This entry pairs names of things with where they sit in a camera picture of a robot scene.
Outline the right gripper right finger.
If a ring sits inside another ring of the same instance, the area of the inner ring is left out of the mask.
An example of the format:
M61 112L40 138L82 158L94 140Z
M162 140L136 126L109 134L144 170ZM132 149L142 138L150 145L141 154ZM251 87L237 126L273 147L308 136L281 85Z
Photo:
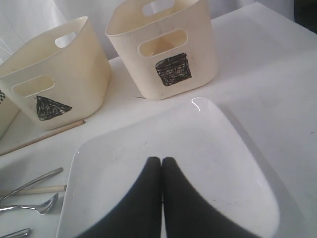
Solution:
M210 159L162 160L162 192L169 238L270 238L272 194L240 171Z

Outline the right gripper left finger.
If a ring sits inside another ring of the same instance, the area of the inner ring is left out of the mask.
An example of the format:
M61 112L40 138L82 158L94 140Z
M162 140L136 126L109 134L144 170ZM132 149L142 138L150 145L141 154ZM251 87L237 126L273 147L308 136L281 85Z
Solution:
M161 236L161 163L149 157L120 202L80 238L159 238Z

